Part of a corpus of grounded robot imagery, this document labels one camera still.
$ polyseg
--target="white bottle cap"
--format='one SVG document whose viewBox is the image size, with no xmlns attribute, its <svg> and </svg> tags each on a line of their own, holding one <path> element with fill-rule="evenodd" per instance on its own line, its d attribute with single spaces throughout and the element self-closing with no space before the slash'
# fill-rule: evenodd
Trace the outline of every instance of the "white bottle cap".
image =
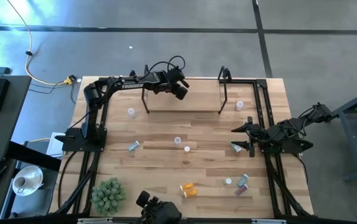
<svg viewBox="0 0 357 224">
<path fill-rule="evenodd" d="M 176 138 L 174 138 L 174 144 L 175 145 L 180 145 L 181 144 L 181 138 L 180 137 L 176 137 Z"/>
<path fill-rule="evenodd" d="M 131 118 L 134 118 L 135 117 L 135 110 L 133 108 L 130 108 L 128 109 L 128 115 L 131 117 Z"/>
<path fill-rule="evenodd" d="M 240 111 L 242 108 L 243 108 L 243 102 L 242 102 L 242 101 L 238 101 L 238 102 L 236 103 L 235 110 L 236 110 L 236 111 Z"/>
<path fill-rule="evenodd" d="M 232 179 L 231 178 L 227 178 L 225 181 L 226 184 L 232 184 Z"/>
</svg>

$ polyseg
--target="small white cup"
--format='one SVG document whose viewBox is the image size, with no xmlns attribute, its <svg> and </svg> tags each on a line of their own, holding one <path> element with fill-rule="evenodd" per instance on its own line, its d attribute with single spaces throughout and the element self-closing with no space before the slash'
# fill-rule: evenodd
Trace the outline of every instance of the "small white cup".
<svg viewBox="0 0 357 224">
<path fill-rule="evenodd" d="M 231 178 L 227 178 L 227 179 L 224 181 L 224 184 L 226 184 L 226 185 L 232 184 L 232 179 L 231 179 Z"/>
<path fill-rule="evenodd" d="M 33 186 L 33 183 L 26 177 L 18 177 L 14 181 L 14 186 L 17 188 L 18 193 L 22 193 L 25 189 Z"/>
<path fill-rule="evenodd" d="M 176 146 L 179 146 L 179 145 L 181 144 L 181 138 L 180 138 L 180 137 L 174 138 L 174 144 L 175 144 Z"/>
<path fill-rule="evenodd" d="M 190 150 L 191 150 L 191 148 L 190 148 L 189 146 L 185 146 L 185 147 L 184 147 L 185 153 L 189 153 Z"/>
<path fill-rule="evenodd" d="M 128 109 L 127 112 L 131 118 L 135 118 L 135 110 L 133 108 Z"/>
<path fill-rule="evenodd" d="M 242 101 L 238 101 L 238 102 L 236 103 L 235 110 L 236 110 L 236 111 L 240 111 L 240 110 L 242 110 L 242 109 L 243 109 L 243 102 L 242 102 Z"/>
</svg>

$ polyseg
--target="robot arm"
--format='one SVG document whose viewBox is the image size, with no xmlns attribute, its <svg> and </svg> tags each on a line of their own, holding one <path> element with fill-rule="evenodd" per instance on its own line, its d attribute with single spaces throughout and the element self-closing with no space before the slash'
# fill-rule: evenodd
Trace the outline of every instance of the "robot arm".
<svg viewBox="0 0 357 224">
<path fill-rule="evenodd" d="M 144 88 L 153 91 L 155 94 L 159 92 L 167 92 L 174 94 L 178 99 L 182 100 L 189 88 L 189 85 L 184 81 L 185 76 L 182 70 L 178 67 L 165 72 L 149 72 L 145 67 L 145 74 L 142 77 L 136 76 L 134 71 L 131 71 L 129 77 L 108 77 L 100 78 L 99 80 L 89 84 L 84 88 L 84 96 L 87 101 L 87 113 L 85 122 L 81 127 L 81 132 L 88 142 L 97 142 L 102 137 L 102 130 L 97 127 L 98 110 L 109 102 L 112 95 L 120 90 L 132 90 Z"/>
<path fill-rule="evenodd" d="M 283 120 L 266 130 L 258 124 L 253 124 L 252 118 L 249 117 L 247 123 L 232 130 L 232 132 L 246 133 L 249 136 L 249 142 L 231 143 L 247 149 L 250 157 L 254 157 L 254 142 L 260 144 L 264 153 L 300 153 L 313 147 L 311 142 L 303 139 L 307 135 L 304 128 L 312 123 L 329 121 L 332 116 L 332 112 L 325 105 L 317 103 L 298 118 Z"/>
</svg>

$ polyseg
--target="white plate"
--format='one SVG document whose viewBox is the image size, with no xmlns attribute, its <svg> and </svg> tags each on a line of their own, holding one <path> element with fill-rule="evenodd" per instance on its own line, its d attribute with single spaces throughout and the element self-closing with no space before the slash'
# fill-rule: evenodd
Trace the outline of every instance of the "white plate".
<svg viewBox="0 0 357 224">
<path fill-rule="evenodd" d="M 15 187 L 15 180 L 18 177 L 25 177 L 29 179 L 32 183 L 33 186 L 29 189 L 24 189 L 21 193 L 18 193 L 17 190 L 18 188 Z M 37 167 L 37 166 L 28 166 L 23 169 L 21 169 L 15 176 L 14 181 L 12 182 L 12 189 L 14 190 L 16 195 L 19 196 L 28 196 L 30 194 L 33 194 L 39 187 L 42 186 L 42 179 L 44 178 L 44 175 L 42 173 L 42 170 Z"/>
</svg>

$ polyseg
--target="black desk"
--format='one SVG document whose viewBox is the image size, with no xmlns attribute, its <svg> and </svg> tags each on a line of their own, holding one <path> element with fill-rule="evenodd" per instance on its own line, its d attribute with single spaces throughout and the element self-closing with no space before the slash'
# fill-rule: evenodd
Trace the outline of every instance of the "black desk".
<svg viewBox="0 0 357 224">
<path fill-rule="evenodd" d="M 31 82 L 29 76 L 3 76 L 9 82 L 8 92 L 0 111 L 0 160 L 4 158 L 9 141 L 21 112 Z"/>
<path fill-rule="evenodd" d="M 29 89 L 31 77 L 3 76 L 9 80 L 9 88 L 0 111 L 0 161 L 10 159 L 6 173 L 0 183 L 0 213 L 4 205 L 11 179 L 15 174 L 16 160 L 35 164 L 47 169 L 59 170 L 60 160 L 34 151 L 20 144 L 11 142 L 19 113 L 21 112 L 26 93 Z"/>
</svg>

